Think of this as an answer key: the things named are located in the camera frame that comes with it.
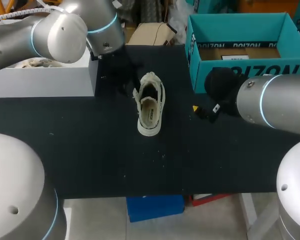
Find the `white box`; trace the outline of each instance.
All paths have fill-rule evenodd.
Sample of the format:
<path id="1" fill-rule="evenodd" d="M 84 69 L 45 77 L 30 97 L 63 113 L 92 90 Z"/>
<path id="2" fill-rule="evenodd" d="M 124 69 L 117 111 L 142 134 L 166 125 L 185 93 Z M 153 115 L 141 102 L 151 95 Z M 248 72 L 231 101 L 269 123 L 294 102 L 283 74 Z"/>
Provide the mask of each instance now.
<path id="1" fill-rule="evenodd" d="M 98 61 L 85 50 L 82 58 L 64 67 L 0 70 L 0 98 L 92 97 L 95 95 Z"/>

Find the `white sneaker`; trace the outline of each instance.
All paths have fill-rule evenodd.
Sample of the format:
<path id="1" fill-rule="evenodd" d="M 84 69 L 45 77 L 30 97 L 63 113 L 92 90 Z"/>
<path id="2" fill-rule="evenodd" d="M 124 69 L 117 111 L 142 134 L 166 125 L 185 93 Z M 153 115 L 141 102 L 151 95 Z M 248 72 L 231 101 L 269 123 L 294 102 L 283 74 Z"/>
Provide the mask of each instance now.
<path id="1" fill-rule="evenodd" d="M 148 72 L 140 80 L 140 91 L 133 90 L 133 97 L 139 112 L 138 130 L 147 137 L 159 133 L 166 101 L 165 87 L 154 72 Z"/>

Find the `black tablecloth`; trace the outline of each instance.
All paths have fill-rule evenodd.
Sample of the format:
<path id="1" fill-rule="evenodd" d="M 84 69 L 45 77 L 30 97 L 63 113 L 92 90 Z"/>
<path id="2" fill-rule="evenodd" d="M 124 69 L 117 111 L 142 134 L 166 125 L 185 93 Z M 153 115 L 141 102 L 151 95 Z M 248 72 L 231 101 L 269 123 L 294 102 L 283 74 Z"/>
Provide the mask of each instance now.
<path id="1" fill-rule="evenodd" d="M 62 198 L 276 191 L 285 153 L 300 136 L 221 115 L 198 119 L 184 46 L 131 46 L 163 81 L 161 131 L 137 130 L 132 97 L 0 99 L 0 133 L 30 145 Z"/>

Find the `white cable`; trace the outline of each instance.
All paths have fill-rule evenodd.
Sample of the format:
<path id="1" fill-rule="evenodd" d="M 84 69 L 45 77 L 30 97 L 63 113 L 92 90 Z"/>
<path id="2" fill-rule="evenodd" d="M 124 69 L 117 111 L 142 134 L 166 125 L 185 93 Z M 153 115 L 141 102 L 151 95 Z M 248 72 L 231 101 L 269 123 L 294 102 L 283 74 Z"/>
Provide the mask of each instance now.
<path id="1" fill-rule="evenodd" d="M 7 14 L 0 15 L 0 21 L 3 19 L 11 19 L 14 17 L 28 15 L 28 14 L 35 14 L 35 13 L 51 13 L 53 9 L 51 8 L 32 8 L 22 11 L 15 11 Z"/>
<path id="2" fill-rule="evenodd" d="M 48 5 L 48 4 L 46 4 L 46 3 L 44 3 L 44 1 L 42 1 L 42 0 L 36 0 L 40 5 L 42 5 L 44 8 L 46 8 L 46 9 L 53 9 L 53 10 L 57 10 L 57 11 L 59 11 L 59 12 L 61 12 L 61 13 L 67 13 L 67 11 L 66 10 L 64 10 L 63 8 L 61 8 L 61 7 L 59 7 L 59 6 L 55 6 L 55 5 Z"/>

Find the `floor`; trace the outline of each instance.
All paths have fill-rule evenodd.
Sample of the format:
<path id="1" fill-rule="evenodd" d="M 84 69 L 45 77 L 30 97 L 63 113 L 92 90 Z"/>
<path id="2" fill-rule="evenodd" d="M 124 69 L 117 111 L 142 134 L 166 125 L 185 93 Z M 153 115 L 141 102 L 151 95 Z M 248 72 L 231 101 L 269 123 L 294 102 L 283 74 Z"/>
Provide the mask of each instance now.
<path id="1" fill-rule="evenodd" d="M 275 193 L 252 195 L 257 214 Z M 129 222 L 126 199 L 66 200 L 70 230 L 67 240 L 247 240 L 239 198 L 232 195 L 196 207 L 183 214 L 141 222 Z M 282 240 L 276 225 L 263 240 Z"/>

